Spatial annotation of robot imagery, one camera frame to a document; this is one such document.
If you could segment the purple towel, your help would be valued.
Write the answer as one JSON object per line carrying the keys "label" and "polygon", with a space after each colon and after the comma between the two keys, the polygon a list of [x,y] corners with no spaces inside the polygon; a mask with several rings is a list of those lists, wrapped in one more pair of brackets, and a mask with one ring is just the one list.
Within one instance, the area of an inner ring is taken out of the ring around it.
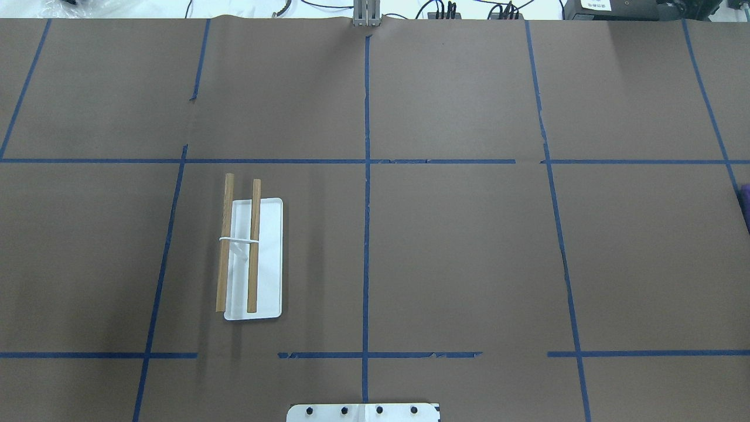
{"label": "purple towel", "polygon": [[742,211],[743,221],[750,231],[750,184],[743,184],[738,191],[739,205]]}

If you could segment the lower wooden rack bar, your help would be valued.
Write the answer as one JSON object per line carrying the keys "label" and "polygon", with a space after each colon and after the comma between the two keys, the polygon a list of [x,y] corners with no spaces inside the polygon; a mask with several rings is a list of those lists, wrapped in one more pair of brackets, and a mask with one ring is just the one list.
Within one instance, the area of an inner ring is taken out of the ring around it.
{"label": "lower wooden rack bar", "polygon": [[257,312],[258,277],[259,277],[259,236],[261,214],[262,181],[253,179],[251,197],[251,226],[249,246],[249,264],[247,276],[247,312]]}

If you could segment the wooden rack bar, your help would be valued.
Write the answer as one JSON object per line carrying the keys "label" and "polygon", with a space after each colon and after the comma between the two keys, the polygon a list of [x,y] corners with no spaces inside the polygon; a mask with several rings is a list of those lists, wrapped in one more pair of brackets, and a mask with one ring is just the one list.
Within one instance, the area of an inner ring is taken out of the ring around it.
{"label": "wooden rack bar", "polygon": [[251,197],[251,226],[249,246],[249,264],[247,276],[247,312],[257,312],[258,277],[259,277],[259,236],[261,214],[262,181],[253,179]]}
{"label": "wooden rack bar", "polygon": [[215,311],[225,312],[227,307],[227,288],[229,278],[229,254],[231,235],[232,210],[234,200],[235,175],[226,173],[223,184],[223,206],[222,221],[219,240],[219,267],[217,275],[217,291],[215,300]]}

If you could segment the white rack base tray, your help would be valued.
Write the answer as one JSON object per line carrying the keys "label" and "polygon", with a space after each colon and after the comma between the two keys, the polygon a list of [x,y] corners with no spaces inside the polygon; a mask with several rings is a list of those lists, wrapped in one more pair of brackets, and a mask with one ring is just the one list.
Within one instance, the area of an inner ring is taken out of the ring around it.
{"label": "white rack base tray", "polygon": [[[279,318],[283,312],[284,204],[279,198],[261,199],[257,312],[247,312],[248,264],[230,251],[227,321]],[[230,237],[250,238],[251,200],[234,200]]]}

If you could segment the upper wooden rack bar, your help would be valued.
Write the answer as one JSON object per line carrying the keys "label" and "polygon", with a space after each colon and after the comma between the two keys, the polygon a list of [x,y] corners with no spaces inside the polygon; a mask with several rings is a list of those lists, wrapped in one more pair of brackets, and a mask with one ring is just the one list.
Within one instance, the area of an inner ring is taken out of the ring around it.
{"label": "upper wooden rack bar", "polygon": [[227,307],[227,288],[229,278],[229,254],[231,235],[232,210],[234,200],[235,175],[226,173],[223,184],[223,206],[222,221],[219,240],[219,267],[217,275],[217,291],[215,300],[215,311],[225,312]]}

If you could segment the black computer box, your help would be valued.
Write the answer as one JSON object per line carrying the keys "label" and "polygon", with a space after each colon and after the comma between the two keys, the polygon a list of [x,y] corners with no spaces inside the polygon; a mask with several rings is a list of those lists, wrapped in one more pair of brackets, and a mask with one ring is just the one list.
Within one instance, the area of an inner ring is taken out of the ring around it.
{"label": "black computer box", "polygon": [[721,1],[566,1],[565,21],[707,21]]}

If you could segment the white rack centre post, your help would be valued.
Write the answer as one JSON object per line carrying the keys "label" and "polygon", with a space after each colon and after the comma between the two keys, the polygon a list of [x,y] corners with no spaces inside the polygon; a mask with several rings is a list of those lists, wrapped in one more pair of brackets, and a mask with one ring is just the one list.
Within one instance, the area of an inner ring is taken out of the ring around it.
{"label": "white rack centre post", "polygon": [[220,237],[218,240],[220,242],[227,243],[229,245],[229,250],[233,254],[243,258],[246,261],[248,261],[250,258],[251,245],[259,243],[258,240],[241,239],[236,237]]}

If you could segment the aluminium frame post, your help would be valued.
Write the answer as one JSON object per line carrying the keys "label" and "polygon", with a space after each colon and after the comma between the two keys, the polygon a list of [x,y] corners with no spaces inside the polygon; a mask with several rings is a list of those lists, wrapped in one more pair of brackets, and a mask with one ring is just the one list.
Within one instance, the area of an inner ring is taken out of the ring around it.
{"label": "aluminium frame post", "polygon": [[354,0],[353,26],[380,26],[382,23],[380,5],[380,0]]}

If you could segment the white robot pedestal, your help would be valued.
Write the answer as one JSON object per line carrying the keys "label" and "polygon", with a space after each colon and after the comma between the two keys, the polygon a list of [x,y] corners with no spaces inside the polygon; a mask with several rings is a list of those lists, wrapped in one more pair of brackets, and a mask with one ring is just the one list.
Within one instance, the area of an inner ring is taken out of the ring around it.
{"label": "white robot pedestal", "polygon": [[440,421],[433,403],[298,404],[290,407],[287,421]]}

